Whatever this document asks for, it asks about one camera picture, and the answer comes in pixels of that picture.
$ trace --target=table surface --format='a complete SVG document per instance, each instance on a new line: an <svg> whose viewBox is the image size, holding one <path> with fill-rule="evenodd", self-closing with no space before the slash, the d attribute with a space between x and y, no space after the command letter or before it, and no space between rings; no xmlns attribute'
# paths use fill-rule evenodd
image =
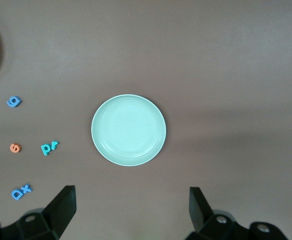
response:
<svg viewBox="0 0 292 240"><path fill-rule="evenodd" d="M140 166L92 141L94 113L120 94L166 121L161 152ZM62 240L182 240L191 186L242 226L269 222L292 240L292 0L1 0L1 225L65 185L77 212Z"/></svg>

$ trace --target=plate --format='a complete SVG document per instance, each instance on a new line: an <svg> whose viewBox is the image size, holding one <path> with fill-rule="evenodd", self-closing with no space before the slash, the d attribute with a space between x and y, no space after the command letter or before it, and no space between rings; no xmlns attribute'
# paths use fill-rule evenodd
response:
<svg viewBox="0 0 292 240"><path fill-rule="evenodd" d="M107 160L121 166L138 166L160 152L166 124L151 101L124 94L108 99L98 108L92 119L91 136Z"/></svg>

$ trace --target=letter x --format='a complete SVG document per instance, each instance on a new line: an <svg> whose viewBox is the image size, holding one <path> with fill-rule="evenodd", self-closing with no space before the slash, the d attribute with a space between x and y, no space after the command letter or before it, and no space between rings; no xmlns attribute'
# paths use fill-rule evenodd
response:
<svg viewBox="0 0 292 240"><path fill-rule="evenodd" d="M22 186L20 189L25 194L25 193L28 193L28 192L31 192L32 191L32 189L29 188L29 187L30 187L30 185L29 184L26 184L24 187Z"/></svg>

